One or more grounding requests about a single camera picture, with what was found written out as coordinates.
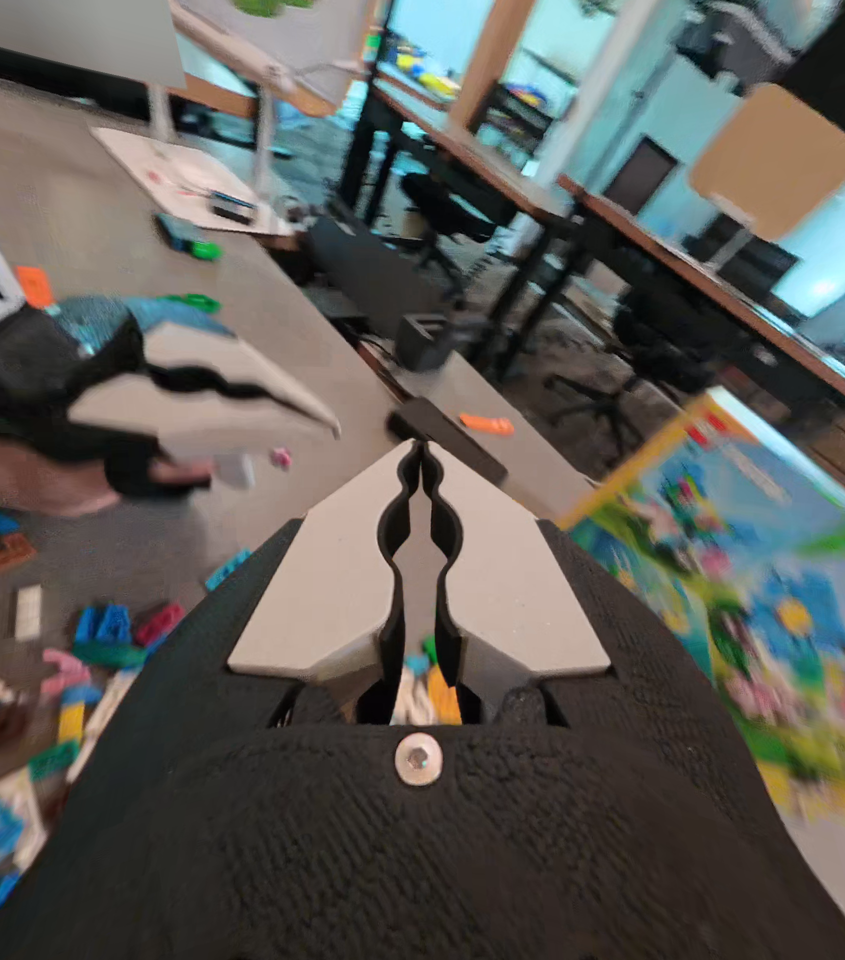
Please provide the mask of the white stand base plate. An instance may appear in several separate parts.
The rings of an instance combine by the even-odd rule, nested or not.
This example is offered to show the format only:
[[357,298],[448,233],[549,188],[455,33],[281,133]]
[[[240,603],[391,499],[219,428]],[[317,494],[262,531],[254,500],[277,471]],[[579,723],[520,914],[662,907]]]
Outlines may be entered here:
[[[295,236],[295,228],[271,204],[209,153],[112,127],[95,126],[90,132],[161,211],[203,231],[278,241]],[[216,193],[246,202],[251,221],[237,222],[214,212],[211,198]]]

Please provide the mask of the pile of colourful bricks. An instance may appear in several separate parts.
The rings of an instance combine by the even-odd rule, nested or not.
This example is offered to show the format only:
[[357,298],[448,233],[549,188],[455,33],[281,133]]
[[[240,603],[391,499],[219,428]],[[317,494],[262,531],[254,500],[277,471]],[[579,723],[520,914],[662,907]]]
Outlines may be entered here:
[[0,573],[0,958],[248,955],[224,660],[246,590],[177,622],[176,516],[25,523]]

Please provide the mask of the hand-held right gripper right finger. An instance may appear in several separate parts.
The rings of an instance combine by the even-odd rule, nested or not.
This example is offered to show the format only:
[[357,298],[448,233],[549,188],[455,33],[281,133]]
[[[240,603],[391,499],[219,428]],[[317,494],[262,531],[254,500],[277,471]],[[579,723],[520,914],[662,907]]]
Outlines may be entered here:
[[430,537],[444,564],[435,640],[464,717],[513,690],[602,677],[612,662],[536,516],[434,441],[424,445]]

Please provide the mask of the black floor bin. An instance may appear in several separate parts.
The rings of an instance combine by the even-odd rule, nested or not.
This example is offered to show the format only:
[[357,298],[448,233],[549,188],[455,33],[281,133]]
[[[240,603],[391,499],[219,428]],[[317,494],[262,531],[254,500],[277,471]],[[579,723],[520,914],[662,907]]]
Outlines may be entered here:
[[394,362],[410,373],[437,371],[447,363],[462,333],[462,327],[443,314],[404,314],[393,340]]

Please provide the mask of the tan instruction board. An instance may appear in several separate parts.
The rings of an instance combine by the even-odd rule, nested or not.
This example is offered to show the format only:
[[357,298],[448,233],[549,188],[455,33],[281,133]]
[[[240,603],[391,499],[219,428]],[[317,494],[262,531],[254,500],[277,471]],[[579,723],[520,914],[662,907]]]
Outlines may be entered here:
[[[197,105],[236,118],[255,119],[256,83],[226,66],[178,32],[175,26],[174,29],[179,40],[186,40],[181,47],[184,80],[180,87],[167,88],[171,101]],[[145,84],[129,78],[0,49],[0,79],[71,100],[86,100],[116,114],[137,119],[148,115]],[[285,102],[276,96],[274,99]],[[308,117],[332,115],[309,116],[289,102],[285,103]]]

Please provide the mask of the small tan board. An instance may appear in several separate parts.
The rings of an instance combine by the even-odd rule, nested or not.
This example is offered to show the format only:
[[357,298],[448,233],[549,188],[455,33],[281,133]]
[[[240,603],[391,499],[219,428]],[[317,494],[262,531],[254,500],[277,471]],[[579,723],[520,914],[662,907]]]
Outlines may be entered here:
[[690,188],[774,243],[845,184],[845,131],[788,90],[762,83],[710,139]]

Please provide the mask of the brown-top office desk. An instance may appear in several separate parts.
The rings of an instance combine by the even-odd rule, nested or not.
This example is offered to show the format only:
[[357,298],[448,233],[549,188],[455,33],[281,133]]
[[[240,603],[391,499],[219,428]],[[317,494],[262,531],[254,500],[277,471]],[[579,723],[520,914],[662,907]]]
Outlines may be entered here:
[[565,198],[518,172],[446,112],[383,78],[368,85],[336,187],[338,199],[349,210],[358,208],[377,134],[385,135],[387,142],[364,209],[368,225],[378,216],[401,155],[421,164],[451,194],[497,226],[510,224],[517,213],[543,227],[568,217]]
[[566,173],[558,175],[556,184],[571,196],[584,219],[603,224],[618,236],[619,245],[639,250],[661,268],[679,277],[727,312],[737,323],[780,349],[816,378],[824,380],[845,399],[844,364],[825,354],[790,326],[760,311],[757,305],[726,284],[717,274],[647,232],[617,204],[590,193]]

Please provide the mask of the person's left hand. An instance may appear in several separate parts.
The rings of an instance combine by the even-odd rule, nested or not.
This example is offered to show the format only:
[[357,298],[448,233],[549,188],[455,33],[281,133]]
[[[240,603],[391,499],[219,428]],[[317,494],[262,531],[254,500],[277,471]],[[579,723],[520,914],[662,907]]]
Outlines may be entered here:
[[0,509],[76,519],[116,506],[102,462],[61,463],[0,438]]

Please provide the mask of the black equipment bag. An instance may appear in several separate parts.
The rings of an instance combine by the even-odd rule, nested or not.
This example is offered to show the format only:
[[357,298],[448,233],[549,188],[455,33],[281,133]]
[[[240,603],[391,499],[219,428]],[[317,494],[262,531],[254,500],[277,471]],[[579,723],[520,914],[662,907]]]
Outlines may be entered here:
[[309,226],[304,246],[369,334],[392,340],[405,316],[441,311],[440,290],[360,221],[322,215]]

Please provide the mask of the black office chair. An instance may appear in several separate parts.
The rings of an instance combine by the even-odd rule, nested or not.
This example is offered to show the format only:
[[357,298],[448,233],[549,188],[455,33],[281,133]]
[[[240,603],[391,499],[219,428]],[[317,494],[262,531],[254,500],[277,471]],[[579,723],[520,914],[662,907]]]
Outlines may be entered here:
[[443,297],[453,306],[464,306],[467,290],[464,272],[442,251],[440,239],[462,237],[485,246],[499,229],[509,226],[519,212],[518,208],[509,198],[503,197],[496,216],[488,218],[429,173],[404,174],[399,188],[409,206],[421,217],[423,229],[416,238],[399,238],[395,246],[405,251],[417,251],[415,267],[418,271],[436,265],[445,279]]
[[602,421],[615,444],[615,465],[635,452],[646,440],[645,433],[622,407],[622,398],[638,386],[651,383],[671,402],[677,394],[694,397],[713,382],[712,370],[693,348],[684,349],[666,335],[657,321],[664,318],[661,303],[648,294],[631,291],[624,295],[611,322],[616,346],[612,353],[627,364],[630,373],[618,386],[599,390],[564,374],[552,373],[543,380],[549,392],[566,388],[578,399],[549,414],[545,421],[551,427],[573,416],[587,415]]

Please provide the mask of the yellow brick set box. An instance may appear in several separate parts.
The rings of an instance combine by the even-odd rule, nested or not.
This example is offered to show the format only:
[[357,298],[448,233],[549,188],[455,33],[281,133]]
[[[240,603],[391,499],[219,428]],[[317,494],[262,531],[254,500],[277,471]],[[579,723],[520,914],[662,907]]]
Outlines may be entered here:
[[712,684],[772,799],[845,810],[845,488],[708,390],[558,526]]

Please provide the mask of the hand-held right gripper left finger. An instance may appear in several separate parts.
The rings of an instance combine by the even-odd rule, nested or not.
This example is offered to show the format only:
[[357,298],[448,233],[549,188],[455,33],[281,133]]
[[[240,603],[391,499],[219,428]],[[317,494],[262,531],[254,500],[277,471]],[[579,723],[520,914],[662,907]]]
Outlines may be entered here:
[[311,508],[226,662],[240,675],[343,690],[390,723],[405,656],[404,581],[422,443],[407,440]]

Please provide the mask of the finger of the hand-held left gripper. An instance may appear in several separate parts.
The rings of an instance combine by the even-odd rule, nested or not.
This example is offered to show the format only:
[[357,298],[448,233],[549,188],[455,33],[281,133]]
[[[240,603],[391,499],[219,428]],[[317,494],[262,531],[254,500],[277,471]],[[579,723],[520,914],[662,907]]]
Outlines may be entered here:
[[341,436],[338,415],[320,396],[238,337],[164,322],[144,334],[142,345],[147,368],[168,389],[270,400]]
[[321,431],[338,438],[338,420],[321,404],[305,410],[270,397],[167,390],[141,374],[122,374],[89,388],[67,417],[76,425],[152,437],[163,450],[269,450],[297,434]]

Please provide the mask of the black power adapter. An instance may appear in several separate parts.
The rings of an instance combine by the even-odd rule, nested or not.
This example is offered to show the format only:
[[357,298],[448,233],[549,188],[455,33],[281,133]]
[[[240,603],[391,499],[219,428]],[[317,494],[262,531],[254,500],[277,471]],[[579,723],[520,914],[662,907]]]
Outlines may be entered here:
[[385,426],[400,441],[439,445],[494,486],[500,487],[509,476],[503,463],[425,397],[413,397],[399,404],[386,417]]

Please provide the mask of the clear acrylic post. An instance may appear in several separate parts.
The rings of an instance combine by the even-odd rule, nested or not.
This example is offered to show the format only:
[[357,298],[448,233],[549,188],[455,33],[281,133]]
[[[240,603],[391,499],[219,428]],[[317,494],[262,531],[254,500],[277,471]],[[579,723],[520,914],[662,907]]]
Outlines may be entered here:
[[270,203],[273,196],[272,146],[277,128],[276,99],[261,81],[255,84],[255,146],[253,150],[252,186],[261,203]]
[[150,137],[159,143],[174,142],[175,128],[166,88],[159,84],[147,83],[146,90],[149,105]]

